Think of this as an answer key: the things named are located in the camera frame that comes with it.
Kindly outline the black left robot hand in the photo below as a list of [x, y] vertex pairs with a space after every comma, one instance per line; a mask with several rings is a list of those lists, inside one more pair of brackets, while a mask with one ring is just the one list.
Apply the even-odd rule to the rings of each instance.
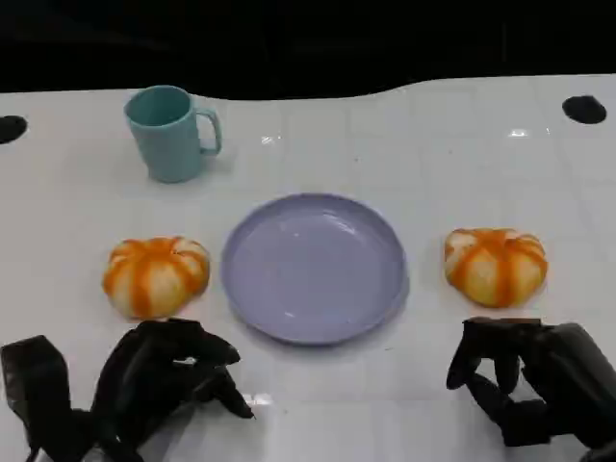
[[139, 448], [174, 414], [210, 401], [254, 414], [228, 367], [239, 352], [198, 321], [143, 321], [118, 342], [90, 408], [96, 444], [113, 461], [141, 461]]

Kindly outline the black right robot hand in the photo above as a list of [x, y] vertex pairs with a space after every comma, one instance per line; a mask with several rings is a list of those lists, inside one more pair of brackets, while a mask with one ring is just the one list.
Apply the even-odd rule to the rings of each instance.
[[586, 461], [615, 458], [615, 370], [578, 323], [475, 317], [446, 386], [465, 386], [510, 448], [573, 435]]

